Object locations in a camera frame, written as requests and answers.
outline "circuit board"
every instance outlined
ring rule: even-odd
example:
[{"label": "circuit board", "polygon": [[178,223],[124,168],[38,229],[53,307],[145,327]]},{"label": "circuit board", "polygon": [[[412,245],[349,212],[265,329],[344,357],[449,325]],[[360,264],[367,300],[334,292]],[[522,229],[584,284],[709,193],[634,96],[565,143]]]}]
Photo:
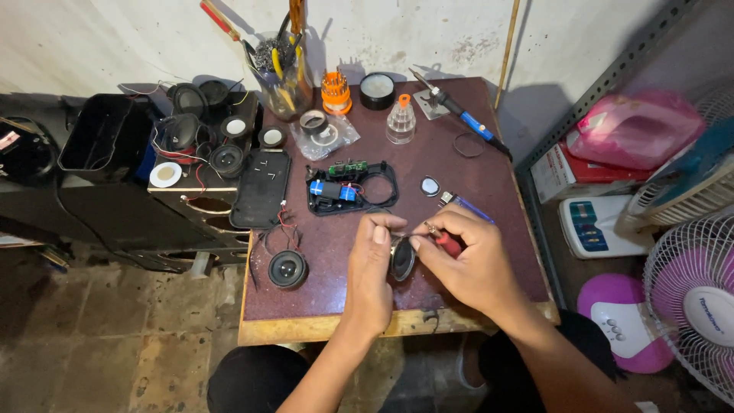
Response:
[{"label": "circuit board", "polygon": [[329,175],[341,176],[348,175],[350,173],[359,173],[367,170],[367,161],[354,161],[344,163],[344,161],[334,162],[334,165],[329,166]]}]

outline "box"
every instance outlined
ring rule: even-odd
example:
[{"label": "box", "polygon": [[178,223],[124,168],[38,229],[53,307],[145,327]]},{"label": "box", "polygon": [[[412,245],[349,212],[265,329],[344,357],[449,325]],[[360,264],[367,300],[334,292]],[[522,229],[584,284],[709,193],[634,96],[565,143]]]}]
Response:
[{"label": "box", "polygon": [[633,193],[654,172],[596,165],[573,157],[565,139],[554,145],[530,171],[541,204],[556,199]]}]

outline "plastic bag on shelf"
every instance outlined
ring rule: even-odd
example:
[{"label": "plastic bag on shelf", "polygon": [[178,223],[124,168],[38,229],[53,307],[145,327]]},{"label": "plastic bag on shelf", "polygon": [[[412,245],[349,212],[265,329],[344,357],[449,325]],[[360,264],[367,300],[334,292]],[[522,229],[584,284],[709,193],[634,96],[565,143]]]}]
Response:
[{"label": "plastic bag on shelf", "polygon": [[606,96],[569,133],[575,157],[637,170],[652,170],[695,141],[705,123],[676,92],[643,90]]},{"label": "plastic bag on shelf", "polygon": [[304,132],[299,122],[291,122],[289,125],[298,149],[310,161],[324,159],[330,153],[342,146],[351,145],[360,138],[360,134],[346,117],[327,115],[327,121],[327,128],[317,134]]}]

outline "wooden stick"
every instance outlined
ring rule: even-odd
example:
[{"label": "wooden stick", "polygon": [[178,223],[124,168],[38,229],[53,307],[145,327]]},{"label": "wooden stick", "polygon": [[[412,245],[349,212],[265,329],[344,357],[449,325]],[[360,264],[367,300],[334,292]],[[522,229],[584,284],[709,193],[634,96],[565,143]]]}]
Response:
[{"label": "wooden stick", "polygon": [[502,94],[502,85],[504,84],[505,73],[507,72],[507,61],[509,60],[509,51],[512,48],[512,36],[515,35],[515,20],[517,20],[517,9],[520,8],[520,0],[515,0],[512,5],[512,17],[509,19],[509,31],[507,32],[507,44],[505,45],[505,58],[502,62],[502,74],[500,75],[500,84],[497,86],[497,98],[495,99],[495,109],[500,104],[500,94]]}]

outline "table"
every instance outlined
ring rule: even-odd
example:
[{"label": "table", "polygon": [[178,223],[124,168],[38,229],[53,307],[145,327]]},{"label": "table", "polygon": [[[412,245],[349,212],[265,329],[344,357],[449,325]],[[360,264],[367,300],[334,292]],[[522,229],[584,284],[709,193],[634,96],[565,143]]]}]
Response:
[{"label": "table", "polygon": [[[435,81],[435,84],[448,91],[492,133],[500,136],[489,91],[482,78],[444,79]],[[423,87],[418,82],[401,82],[396,84],[396,90],[398,95],[412,95]],[[320,107],[318,89],[316,93],[316,106]],[[428,121],[415,102],[411,102],[417,119],[415,138],[406,145],[394,145],[385,137],[389,109],[373,112],[362,107],[357,98],[357,86],[351,87],[351,94],[355,101],[347,118],[360,133],[361,138],[356,143],[326,159],[309,162],[299,152],[292,136],[288,136],[284,149],[293,158],[293,163],[286,191],[286,207],[303,233],[301,249],[310,272],[297,290],[276,288],[268,280],[266,272],[272,256],[265,248],[252,249],[253,231],[238,344],[323,341],[333,333],[344,307],[346,258],[361,214],[323,218],[311,214],[305,201],[304,176],[306,165],[325,169],[336,161],[348,159],[366,160],[370,164],[386,160],[392,165],[400,198],[390,210],[406,218],[409,228],[439,210],[438,199],[427,198],[420,191],[419,182],[426,175],[439,181],[442,192],[458,193],[486,212],[502,232],[520,286],[547,319],[558,323],[558,310],[531,235],[510,161],[490,146],[476,158],[461,157],[453,149],[454,137],[470,129],[452,115]],[[278,125],[288,131],[288,125],[278,121],[269,111],[266,111],[263,125]],[[277,235],[270,238],[274,238],[269,241],[273,252],[286,248],[285,235],[280,239]],[[253,274],[257,289],[252,282]],[[398,283],[388,279],[388,282],[393,285],[395,304],[392,321],[383,334],[385,337],[496,328],[484,315],[456,300],[420,263],[416,264],[406,281]]]}]

